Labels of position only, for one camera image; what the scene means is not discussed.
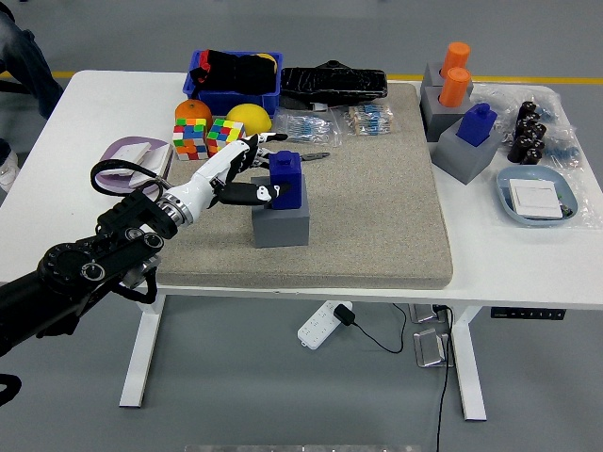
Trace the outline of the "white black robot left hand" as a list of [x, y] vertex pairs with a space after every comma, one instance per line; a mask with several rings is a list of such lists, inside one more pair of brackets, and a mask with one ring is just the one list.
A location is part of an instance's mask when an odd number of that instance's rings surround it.
[[282, 133], [261, 133], [227, 144], [192, 175], [189, 182], [169, 188], [159, 207], [177, 226], [198, 220], [202, 211], [218, 202], [233, 205], [265, 205], [289, 189], [289, 185], [236, 183], [235, 177], [249, 168], [268, 168], [270, 151], [262, 143], [287, 139]]

